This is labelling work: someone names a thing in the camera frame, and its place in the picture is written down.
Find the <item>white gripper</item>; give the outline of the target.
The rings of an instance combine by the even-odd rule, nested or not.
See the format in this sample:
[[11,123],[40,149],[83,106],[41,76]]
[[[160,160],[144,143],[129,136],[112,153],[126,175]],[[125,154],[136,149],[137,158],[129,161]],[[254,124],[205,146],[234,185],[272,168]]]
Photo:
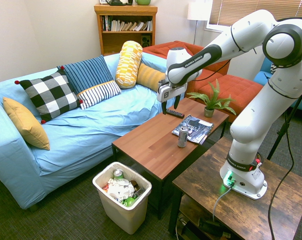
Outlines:
[[158,82],[157,100],[161,102],[162,113],[167,114],[167,101],[174,98],[174,109],[176,110],[181,95],[187,90],[187,83],[182,86],[172,86],[172,83],[163,79]]

